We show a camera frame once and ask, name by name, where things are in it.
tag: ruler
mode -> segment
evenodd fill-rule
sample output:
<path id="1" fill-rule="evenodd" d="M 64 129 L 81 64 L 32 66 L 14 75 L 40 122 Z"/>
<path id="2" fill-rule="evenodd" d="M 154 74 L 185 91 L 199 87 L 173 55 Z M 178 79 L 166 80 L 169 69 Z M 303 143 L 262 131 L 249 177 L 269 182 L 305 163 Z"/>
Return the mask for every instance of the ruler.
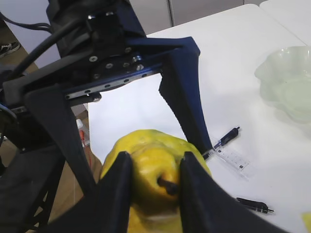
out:
<path id="1" fill-rule="evenodd" d="M 211 138 L 212 143 L 217 143 L 217 140 Z M 228 145 L 210 150 L 207 152 L 209 157 L 216 156 L 221 159 L 232 170 L 236 171 L 239 175 L 245 178 L 250 178 L 255 172 L 255 168 L 251 165 L 250 161 L 238 154 L 237 152 L 230 150 Z"/>

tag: black pen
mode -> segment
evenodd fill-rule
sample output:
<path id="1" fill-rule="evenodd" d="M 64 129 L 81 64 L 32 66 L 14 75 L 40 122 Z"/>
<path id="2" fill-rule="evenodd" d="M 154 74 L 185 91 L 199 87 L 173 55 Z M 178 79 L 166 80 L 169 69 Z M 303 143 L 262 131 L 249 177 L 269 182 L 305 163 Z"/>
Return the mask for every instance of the black pen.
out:
<path id="1" fill-rule="evenodd" d="M 234 138 L 236 138 L 239 135 L 239 127 L 233 128 L 232 130 L 230 130 L 229 133 L 227 133 L 225 136 L 223 136 L 215 146 L 213 146 L 214 150 L 219 148 L 219 147 L 223 147 L 224 145 L 226 145 L 228 142 L 230 142 L 231 140 L 233 140 Z M 203 154 L 203 158 L 206 160 L 209 157 L 209 152 L 206 152 Z"/>
<path id="2" fill-rule="evenodd" d="M 237 198 L 237 201 L 250 210 L 255 210 L 257 212 L 261 212 L 264 214 L 274 213 L 274 210 L 270 210 L 268 208 L 267 204 L 265 204 L 263 202 L 247 200 L 247 199 L 243 199 L 243 198 Z"/>

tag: white wall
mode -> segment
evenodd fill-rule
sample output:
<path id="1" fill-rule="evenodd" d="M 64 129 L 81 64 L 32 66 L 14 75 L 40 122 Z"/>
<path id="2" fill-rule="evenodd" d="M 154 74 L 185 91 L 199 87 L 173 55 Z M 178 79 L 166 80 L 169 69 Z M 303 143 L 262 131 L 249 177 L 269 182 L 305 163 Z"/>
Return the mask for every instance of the white wall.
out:
<path id="1" fill-rule="evenodd" d="M 168 0 L 130 0 L 146 34 L 171 27 Z"/>
<path id="2" fill-rule="evenodd" d="M 266 1 L 266 0 L 245 0 L 245 4 L 256 4 L 256 5 L 260 5 L 263 1 Z"/>

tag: green glass bowl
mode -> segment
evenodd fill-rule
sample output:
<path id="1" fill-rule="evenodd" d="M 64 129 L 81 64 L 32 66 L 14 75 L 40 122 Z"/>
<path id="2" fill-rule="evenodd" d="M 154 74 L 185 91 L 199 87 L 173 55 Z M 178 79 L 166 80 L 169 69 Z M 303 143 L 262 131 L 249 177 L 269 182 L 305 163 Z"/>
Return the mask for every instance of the green glass bowl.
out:
<path id="1" fill-rule="evenodd" d="M 311 122 L 311 47 L 289 47 L 269 55 L 256 70 L 260 95 L 301 123 Z"/>

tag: floor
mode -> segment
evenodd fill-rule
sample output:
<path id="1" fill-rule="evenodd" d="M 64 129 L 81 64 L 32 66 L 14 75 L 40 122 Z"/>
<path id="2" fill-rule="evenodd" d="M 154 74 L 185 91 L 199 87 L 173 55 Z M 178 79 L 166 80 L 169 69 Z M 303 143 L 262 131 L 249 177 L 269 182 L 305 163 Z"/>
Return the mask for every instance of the floor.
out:
<path id="1" fill-rule="evenodd" d="M 17 41 L 16 37 L 13 35 L 11 30 L 4 26 L 0 28 L 0 43 L 6 44 Z M 21 47 L 16 52 L 13 52 L 3 58 L 0 58 L 0 63 L 6 64 L 6 65 L 18 65 L 26 56 L 28 53 L 25 51 L 23 47 Z M 29 73 L 37 70 L 38 67 L 33 63 L 31 66 L 28 67 L 27 71 Z"/>

